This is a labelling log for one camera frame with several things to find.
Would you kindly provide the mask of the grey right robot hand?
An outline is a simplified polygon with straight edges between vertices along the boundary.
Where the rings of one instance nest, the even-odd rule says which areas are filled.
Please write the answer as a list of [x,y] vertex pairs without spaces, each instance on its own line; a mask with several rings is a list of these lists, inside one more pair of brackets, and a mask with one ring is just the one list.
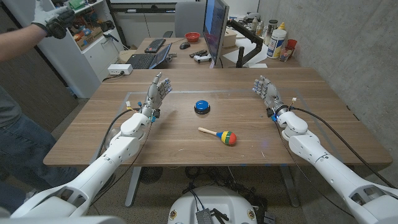
[[282,113],[288,112],[289,107],[284,104],[279,91],[268,78],[260,76],[259,79],[255,79],[252,90],[263,99],[269,118],[271,116],[278,117]]

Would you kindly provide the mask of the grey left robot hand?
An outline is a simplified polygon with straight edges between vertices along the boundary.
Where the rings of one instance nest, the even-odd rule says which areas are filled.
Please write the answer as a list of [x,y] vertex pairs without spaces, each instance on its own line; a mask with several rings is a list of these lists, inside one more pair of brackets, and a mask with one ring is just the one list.
[[162,100],[172,91],[169,78],[160,80],[162,73],[159,72],[149,86],[144,104],[141,107],[141,113],[150,118],[153,112],[160,108]]

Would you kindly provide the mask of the person's gloved hand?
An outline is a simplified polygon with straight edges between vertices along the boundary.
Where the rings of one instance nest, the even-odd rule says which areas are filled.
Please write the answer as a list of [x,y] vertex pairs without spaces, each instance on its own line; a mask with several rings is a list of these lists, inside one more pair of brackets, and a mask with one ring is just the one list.
[[35,1],[33,25],[39,26],[47,35],[46,37],[54,37],[63,39],[66,36],[67,29],[72,26],[75,19],[75,11],[67,6],[45,11],[43,1]]

